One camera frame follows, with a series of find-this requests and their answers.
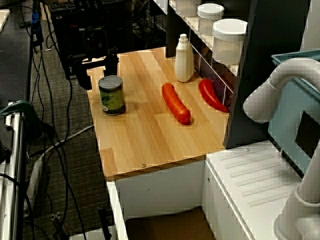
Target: white plastic bottle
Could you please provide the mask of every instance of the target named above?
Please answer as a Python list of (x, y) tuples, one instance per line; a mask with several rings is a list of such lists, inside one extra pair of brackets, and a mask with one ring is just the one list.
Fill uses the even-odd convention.
[(175, 77), (179, 82), (187, 82), (195, 72), (194, 54), (186, 34), (181, 34), (176, 46)]

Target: white jar lid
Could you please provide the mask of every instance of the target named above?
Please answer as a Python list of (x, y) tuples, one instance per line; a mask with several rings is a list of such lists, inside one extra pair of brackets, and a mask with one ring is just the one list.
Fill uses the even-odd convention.
[(212, 26), (212, 35), (225, 42), (241, 42), (245, 39), (248, 23), (239, 19), (222, 19)]
[(224, 15), (224, 7), (214, 3), (205, 3), (198, 6), (198, 16), (204, 19), (220, 20)]

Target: green clamp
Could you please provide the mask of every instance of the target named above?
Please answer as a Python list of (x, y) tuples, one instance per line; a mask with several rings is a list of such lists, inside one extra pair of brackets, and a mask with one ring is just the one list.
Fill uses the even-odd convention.
[(0, 110), (0, 114), (5, 117), (13, 113), (24, 114), (26, 124), (25, 140), (33, 141), (41, 137), (43, 133), (42, 122), (30, 102), (19, 100)]

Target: canned food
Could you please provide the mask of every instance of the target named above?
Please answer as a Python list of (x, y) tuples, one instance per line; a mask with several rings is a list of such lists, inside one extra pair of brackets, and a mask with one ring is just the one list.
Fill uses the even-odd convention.
[(126, 111), (123, 80), (119, 76), (105, 76), (98, 82), (102, 110), (105, 114), (116, 116)]

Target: red vegetable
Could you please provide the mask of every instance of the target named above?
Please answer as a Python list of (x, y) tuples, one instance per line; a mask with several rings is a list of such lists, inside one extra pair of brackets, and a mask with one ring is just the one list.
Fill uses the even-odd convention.
[(191, 113), (181, 102), (177, 96), (175, 87), (171, 83), (165, 83), (162, 86), (162, 96), (167, 107), (179, 123), (185, 125), (191, 123)]
[(200, 81), (199, 90), (207, 104), (219, 111), (225, 113), (228, 112), (228, 109), (217, 98), (214, 86), (209, 79), (203, 79)]

